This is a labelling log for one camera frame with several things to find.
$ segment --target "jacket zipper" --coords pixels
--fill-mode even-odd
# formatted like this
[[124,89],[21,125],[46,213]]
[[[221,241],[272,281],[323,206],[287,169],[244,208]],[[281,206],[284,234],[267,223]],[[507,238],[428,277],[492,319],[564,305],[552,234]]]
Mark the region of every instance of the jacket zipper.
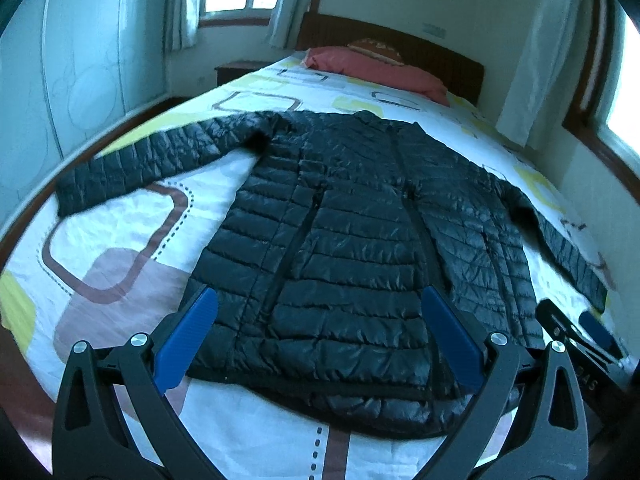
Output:
[[420,240],[420,247],[422,248],[422,254],[424,254],[426,270],[427,270],[427,285],[434,285],[442,291],[448,290],[444,286],[444,279],[442,276],[442,270],[438,259],[438,253],[436,252],[435,245],[431,233],[424,224],[420,212],[415,205],[415,187],[409,182],[407,177],[406,166],[404,164],[404,158],[400,153],[398,147],[398,138],[390,129],[387,130],[389,139],[391,140],[391,152],[396,160],[398,169],[404,178],[404,187],[402,188],[402,207],[409,215],[409,220],[418,233],[418,239]]
[[280,264],[273,275],[273,279],[267,289],[267,293],[264,295],[264,300],[262,301],[262,307],[259,314],[261,320],[260,324],[263,327],[266,326],[268,318],[271,316],[273,308],[280,297],[280,293],[282,292],[287,275],[289,274],[291,264],[293,263],[293,258],[296,257],[300,247],[302,247],[302,244],[305,242],[306,236],[311,231],[311,226],[313,225],[314,219],[320,209],[320,203],[322,202],[323,195],[324,189],[319,189],[314,194],[311,208],[306,213],[302,224],[300,224],[300,227],[293,235],[291,242],[287,246],[282,259],[280,260]]
[[498,281],[498,294],[500,294],[500,298],[504,303],[507,325],[509,326],[509,330],[511,330],[511,336],[515,336],[515,334],[517,334],[519,330],[517,330],[517,327],[514,327],[513,325],[513,309],[511,308],[510,302],[508,301],[507,287],[504,283],[504,276],[502,275],[502,271],[500,270],[500,261],[498,260],[498,255],[489,244],[489,238],[484,231],[482,231],[482,240],[484,240],[486,253],[489,256],[489,261],[491,262],[491,266],[494,268],[495,277]]

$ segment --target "screw head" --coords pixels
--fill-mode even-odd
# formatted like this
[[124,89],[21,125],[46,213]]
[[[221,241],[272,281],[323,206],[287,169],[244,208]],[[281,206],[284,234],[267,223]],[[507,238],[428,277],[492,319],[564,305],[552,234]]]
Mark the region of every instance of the screw head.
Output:
[[78,341],[75,345],[74,345],[74,353],[75,354],[81,354],[82,352],[84,352],[86,350],[86,341]]
[[558,352],[559,354],[561,354],[562,352],[564,352],[566,350],[566,348],[564,347],[564,343],[562,343],[561,341],[552,341],[551,342],[551,349],[554,352]]
[[491,342],[498,346],[505,346],[507,344],[507,336],[500,332],[494,332],[491,334]]
[[131,338],[131,344],[133,346],[142,346],[146,344],[147,340],[148,340],[148,337],[146,336],[146,334],[143,334],[141,332]]

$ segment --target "bed sheet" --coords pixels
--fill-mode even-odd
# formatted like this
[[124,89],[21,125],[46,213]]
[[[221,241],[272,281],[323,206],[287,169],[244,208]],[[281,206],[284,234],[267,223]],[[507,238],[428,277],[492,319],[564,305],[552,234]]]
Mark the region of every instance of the bed sheet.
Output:
[[[580,249],[603,282],[606,266],[588,229],[555,188],[526,160],[495,140],[493,127],[465,100],[451,108],[417,94],[300,66],[288,57],[172,108],[121,137],[103,153],[168,129],[246,110],[313,110],[417,121],[430,136],[523,190],[534,206]],[[2,323],[13,332],[44,390],[56,398],[69,349],[123,344],[150,332],[178,305],[200,255],[223,221],[255,157],[235,150],[199,170],[59,222],[55,197],[37,213],[0,277]],[[525,236],[538,300],[551,298],[574,321],[587,300]],[[144,456],[158,461],[126,392],[117,395]],[[185,378],[169,402],[207,456],[230,480],[412,478],[442,438],[385,440],[344,433],[285,410],[240,386]],[[483,455],[504,441],[505,415]]]

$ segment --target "wooden headboard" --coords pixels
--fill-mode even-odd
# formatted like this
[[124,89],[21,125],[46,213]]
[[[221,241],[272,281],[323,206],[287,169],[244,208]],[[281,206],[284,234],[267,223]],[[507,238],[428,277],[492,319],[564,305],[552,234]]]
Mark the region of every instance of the wooden headboard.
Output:
[[400,53],[405,63],[432,73],[450,92],[478,104],[484,66],[448,48],[392,28],[307,12],[302,20],[296,49],[347,45],[363,38],[388,43]]

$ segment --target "wall outlet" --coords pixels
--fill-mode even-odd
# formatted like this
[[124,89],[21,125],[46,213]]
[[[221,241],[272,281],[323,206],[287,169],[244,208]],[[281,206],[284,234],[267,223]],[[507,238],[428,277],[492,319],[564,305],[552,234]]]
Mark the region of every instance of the wall outlet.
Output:
[[447,29],[438,27],[437,25],[433,25],[433,23],[423,23],[422,31],[425,34],[435,36],[436,38],[440,38],[441,40],[444,40],[447,37]]

